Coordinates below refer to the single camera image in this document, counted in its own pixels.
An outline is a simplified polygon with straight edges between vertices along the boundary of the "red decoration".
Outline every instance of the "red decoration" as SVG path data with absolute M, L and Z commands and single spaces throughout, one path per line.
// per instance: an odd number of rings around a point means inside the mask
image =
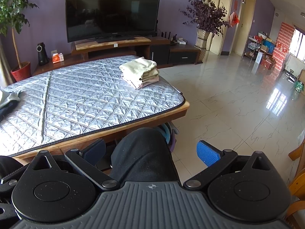
M 234 25 L 239 23 L 239 19 L 237 17 L 237 14 L 235 13 L 235 11 L 230 15 L 229 23 L 230 23 L 231 27 L 234 27 Z

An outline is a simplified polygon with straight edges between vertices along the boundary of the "woven basket vase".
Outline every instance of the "woven basket vase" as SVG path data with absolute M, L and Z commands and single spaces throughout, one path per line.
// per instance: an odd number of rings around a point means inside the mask
M 197 29 L 197 40 L 196 40 L 196 44 L 195 47 L 200 49 L 201 53 L 199 56 L 199 61 L 202 61 L 204 56 L 205 56 L 205 52 L 206 52 L 206 41 L 209 37 L 209 32 L 204 31 L 202 29 Z

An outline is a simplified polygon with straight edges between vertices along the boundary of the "folded clothes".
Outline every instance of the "folded clothes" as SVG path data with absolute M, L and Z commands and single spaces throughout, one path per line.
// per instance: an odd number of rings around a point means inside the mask
M 121 74 L 121 77 L 123 78 L 123 80 L 125 82 L 127 82 L 131 87 L 133 87 L 134 89 L 141 89 L 149 84 L 153 84 L 153 83 L 156 83 L 159 81 L 159 77 L 154 77 L 154 78 L 151 78 L 149 79 L 148 81 L 142 83 L 141 81 L 131 81 L 130 79 L 128 78 L 125 78 L 124 77 L 124 74 Z
M 120 70 L 132 80 L 144 80 L 149 77 L 156 77 L 159 74 L 157 63 L 152 60 L 138 58 L 120 65 Z

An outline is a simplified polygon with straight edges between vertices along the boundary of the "knee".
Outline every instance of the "knee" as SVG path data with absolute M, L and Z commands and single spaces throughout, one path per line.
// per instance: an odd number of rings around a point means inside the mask
M 130 136 L 132 136 L 135 141 L 148 145 L 167 145 L 163 135 L 156 129 L 149 127 L 139 128 L 130 133 Z
M 144 138 L 144 139 L 164 138 L 159 131 L 150 127 L 139 128 L 137 130 L 134 130 L 132 134 L 134 136 L 137 136 L 138 138 Z

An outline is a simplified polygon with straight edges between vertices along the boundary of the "red flower pot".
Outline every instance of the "red flower pot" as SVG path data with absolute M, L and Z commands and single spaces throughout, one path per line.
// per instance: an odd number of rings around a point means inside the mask
M 13 70 L 11 73 L 17 82 L 22 81 L 31 77 L 31 63 L 30 62 L 23 62 L 21 63 L 22 68 L 20 69 L 19 66 Z

